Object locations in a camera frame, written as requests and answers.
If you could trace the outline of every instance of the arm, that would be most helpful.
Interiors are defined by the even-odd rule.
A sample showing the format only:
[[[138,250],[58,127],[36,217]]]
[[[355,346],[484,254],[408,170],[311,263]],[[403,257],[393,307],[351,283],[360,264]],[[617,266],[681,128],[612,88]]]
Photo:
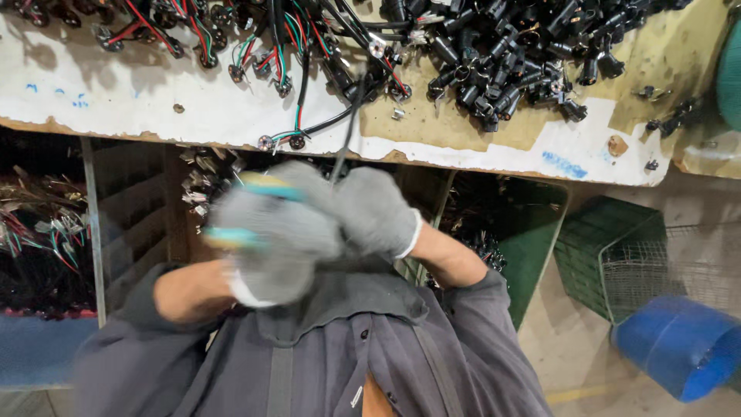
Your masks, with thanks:
[[[409,255],[419,259],[444,289],[474,285],[488,271],[473,251],[427,223]]]
[[[195,263],[162,275],[154,284],[157,312],[173,323],[214,319],[236,302],[223,278],[226,260]]]
[[[473,251],[426,224],[411,255],[445,289],[441,307],[480,381],[492,386],[490,393],[507,393],[501,398],[484,395],[480,401],[507,416],[550,416],[507,311],[510,299],[504,277]]]
[[[231,299],[217,263],[174,268],[150,271],[78,352],[76,416],[165,417],[182,402]]]

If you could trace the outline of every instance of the gray work shirt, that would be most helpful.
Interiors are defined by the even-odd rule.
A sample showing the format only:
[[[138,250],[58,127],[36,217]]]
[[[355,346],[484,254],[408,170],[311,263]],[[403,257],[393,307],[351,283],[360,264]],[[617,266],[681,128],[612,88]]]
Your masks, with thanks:
[[[400,416],[551,416],[498,272],[441,303],[373,267],[318,272],[294,306],[176,326],[152,298],[172,268],[82,347],[76,416],[361,416],[369,372]]]

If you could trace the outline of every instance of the gray knit glove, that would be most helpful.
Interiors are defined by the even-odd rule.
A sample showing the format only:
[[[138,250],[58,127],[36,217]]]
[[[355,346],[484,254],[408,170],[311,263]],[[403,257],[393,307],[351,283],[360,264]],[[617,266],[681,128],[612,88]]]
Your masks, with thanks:
[[[355,168],[334,191],[335,216],[364,255],[381,252],[399,259],[416,245],[422,216],[387,172]]]
[[[294,302],[312,284],[314,264],[340,255],[339,224],[309,204],[306,191],[282,178],[251,174],[242,182],[215,205],[204,236],[211,246],[227,250],[232,262],[226,273],[240,303]]]

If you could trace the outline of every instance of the cable pile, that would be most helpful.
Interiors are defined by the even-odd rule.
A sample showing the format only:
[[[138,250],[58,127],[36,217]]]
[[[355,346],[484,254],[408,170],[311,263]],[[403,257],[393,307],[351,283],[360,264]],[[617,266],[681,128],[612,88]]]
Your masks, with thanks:
[[[45,320],[94,317],[90,225],[84,192],[66,178],[0,185],[0,311]]]

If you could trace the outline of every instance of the blue container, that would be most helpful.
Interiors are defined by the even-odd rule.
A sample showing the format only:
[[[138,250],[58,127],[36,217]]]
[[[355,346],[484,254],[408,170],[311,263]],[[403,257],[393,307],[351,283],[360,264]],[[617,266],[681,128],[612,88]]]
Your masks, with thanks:
[[[97,330],[97,318],[43,321],[0,313],[0,390],[70,384],[74,355]]]
[[[741,363],[741,321],[684,297],[654,298],[611,341],[682,402],[724,384]]]

